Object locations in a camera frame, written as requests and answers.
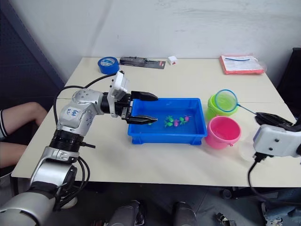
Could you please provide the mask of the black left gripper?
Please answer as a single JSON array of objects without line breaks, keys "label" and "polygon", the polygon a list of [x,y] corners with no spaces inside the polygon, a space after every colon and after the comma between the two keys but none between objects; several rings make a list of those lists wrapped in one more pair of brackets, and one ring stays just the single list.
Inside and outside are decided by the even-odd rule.
[{"label": "black left gripper", "polygon": [[131,102],[134,99],[142,101],[157,101],[158,97],[149,92],[131,91],[131,94],[125,94],[120,100],[115,102],[115,114],[120,116],[122,120],[125,120],[127,124],[152,124],[158,120],[151,116],[132,116]]}]

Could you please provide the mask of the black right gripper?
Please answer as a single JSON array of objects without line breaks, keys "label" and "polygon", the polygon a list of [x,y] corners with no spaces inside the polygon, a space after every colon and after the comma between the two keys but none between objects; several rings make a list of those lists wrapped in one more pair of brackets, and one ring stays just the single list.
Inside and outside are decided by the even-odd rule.
[{"label": "black right gripper", "polygon": [[255,120],[259,125],[267,124],[271,126],[276,126],[278,127],[281,124],[284,125],[292,125],[292,126],[287,126],[285,130],[291,131],[291,132],[300,132],[301,131],[301,117],[298,118],[296,123],[293,125],[292,122],[278,116],[275,114],[271,113],[262,113],[262,112],[256,112],[255,113]]}]

